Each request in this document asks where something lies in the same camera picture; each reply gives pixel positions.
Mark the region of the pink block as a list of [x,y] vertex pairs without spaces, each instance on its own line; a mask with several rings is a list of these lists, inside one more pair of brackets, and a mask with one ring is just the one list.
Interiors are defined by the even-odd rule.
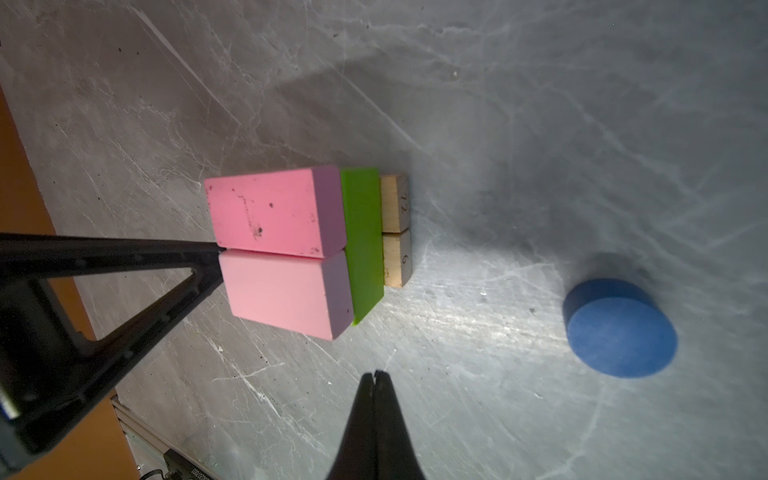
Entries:
[[335,166],[209,178],[204,190],[223,248],[327,258],[347,244]]
[[323,340],[338,338],[353,322],[343,251],[311,259],[227,250],[219,263],[236,317]]

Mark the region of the green wood block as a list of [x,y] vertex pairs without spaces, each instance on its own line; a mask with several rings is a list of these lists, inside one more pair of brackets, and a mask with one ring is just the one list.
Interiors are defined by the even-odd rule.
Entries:
[[341,185],[348,273],[358,325],[384,296],[382,212],[376,168],[344,168]]

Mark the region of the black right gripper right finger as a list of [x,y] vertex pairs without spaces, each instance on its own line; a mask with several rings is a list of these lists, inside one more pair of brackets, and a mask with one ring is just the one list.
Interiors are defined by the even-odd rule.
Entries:
[[361,377],[330,479],[423,479],[390,375]]

